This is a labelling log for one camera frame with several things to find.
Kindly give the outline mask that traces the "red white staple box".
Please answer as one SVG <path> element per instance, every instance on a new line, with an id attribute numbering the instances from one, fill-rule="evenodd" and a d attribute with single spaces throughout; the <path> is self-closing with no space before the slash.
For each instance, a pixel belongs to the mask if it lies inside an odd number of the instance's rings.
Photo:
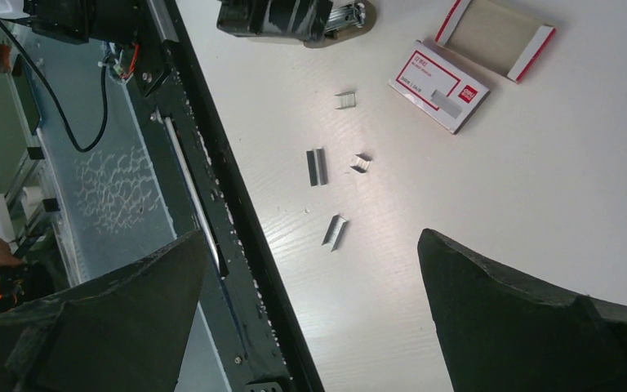
<path id="1" fill-rule="evenodd" d="M 452 135 L 491 93 L 489 87 L 419 40 L 413 42 L 388 84 Z"/>

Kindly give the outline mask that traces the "silver staple strip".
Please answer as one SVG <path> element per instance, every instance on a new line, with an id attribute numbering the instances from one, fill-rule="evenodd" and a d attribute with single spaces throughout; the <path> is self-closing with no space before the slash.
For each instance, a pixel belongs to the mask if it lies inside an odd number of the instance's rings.
<path id="1" fill-rule="evenodd" d="M 306 152 L 309 183 L 312 187 L 328 184 L 327 161 L 323 148 L 311 149 Z"/>
<path id="2" fill-rule="evenodd" d="M 340 246 L 348 223 L 349 221 L 342 215 L 333 216 L 323 237 L 322 245 L 328 246 L 331 252 L 335 252 Z"/>

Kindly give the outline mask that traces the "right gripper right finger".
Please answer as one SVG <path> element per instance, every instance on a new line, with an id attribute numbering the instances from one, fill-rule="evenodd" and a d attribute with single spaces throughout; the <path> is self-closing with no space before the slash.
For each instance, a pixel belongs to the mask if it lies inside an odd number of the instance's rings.
<path id="1" fill-rule="evenodd" d="M 489 259 L 433 229 L 420 270 L 456 391 L 627 391 L 627 305 Z"/>

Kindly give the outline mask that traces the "small silver staple piece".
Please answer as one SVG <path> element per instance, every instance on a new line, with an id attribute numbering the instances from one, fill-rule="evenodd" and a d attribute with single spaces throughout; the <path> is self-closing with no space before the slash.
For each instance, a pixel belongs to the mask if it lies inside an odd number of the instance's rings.
<path id="1" fill-rule="evenodd" d="M 372 158 L 366 154 L 355 154 L 349 167 L 359 174 L 366 174 L 372 162 Z"/>

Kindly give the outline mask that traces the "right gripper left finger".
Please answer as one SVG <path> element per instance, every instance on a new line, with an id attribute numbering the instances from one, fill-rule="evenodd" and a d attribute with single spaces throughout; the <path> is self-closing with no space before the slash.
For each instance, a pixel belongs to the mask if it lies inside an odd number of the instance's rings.
<path id="1" fill-rule="evenodd" d="M 208 270 L 203 235 L 0 313 L 0 391 L 172 391 Z"/>

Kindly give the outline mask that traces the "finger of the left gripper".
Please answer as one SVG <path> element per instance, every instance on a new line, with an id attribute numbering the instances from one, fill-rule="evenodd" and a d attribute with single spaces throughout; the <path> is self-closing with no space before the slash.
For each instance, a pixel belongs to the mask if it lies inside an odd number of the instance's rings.
<path id="1" fill-rule="evenodd" d="M 222 1 L 216 27 L 240 38 L 323 39 L 333 8 L 329 0 Z"/>

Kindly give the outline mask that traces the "staple box tray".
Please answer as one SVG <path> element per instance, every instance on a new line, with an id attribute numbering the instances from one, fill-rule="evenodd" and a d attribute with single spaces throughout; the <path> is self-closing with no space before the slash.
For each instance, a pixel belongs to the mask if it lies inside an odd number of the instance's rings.
<path id="1" fill-rule="evenodd" d="M 502 1 L 455 1 L 435 43 L 514 83 L 520 83 L 557 29 Z"/>

